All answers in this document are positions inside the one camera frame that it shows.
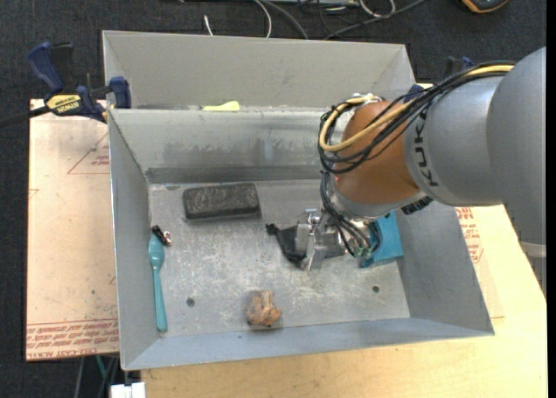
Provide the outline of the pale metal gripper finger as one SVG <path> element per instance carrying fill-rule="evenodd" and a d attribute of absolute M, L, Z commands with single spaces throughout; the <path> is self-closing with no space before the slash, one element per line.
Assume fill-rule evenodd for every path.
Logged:
<path fill-rule="evenodd" d="M 319 209 L 305 209 L 297 217 L 297 239 L 307 241 L 315 239 L 321 222 L 321 211 Z"/>
<path fill-rule="evenodd" d="M 316 241 L 309 241 L 306 257 L 301 261 L 301 268 L 307 271 L 319 270 L 326 258 L 326 247 Z"/>

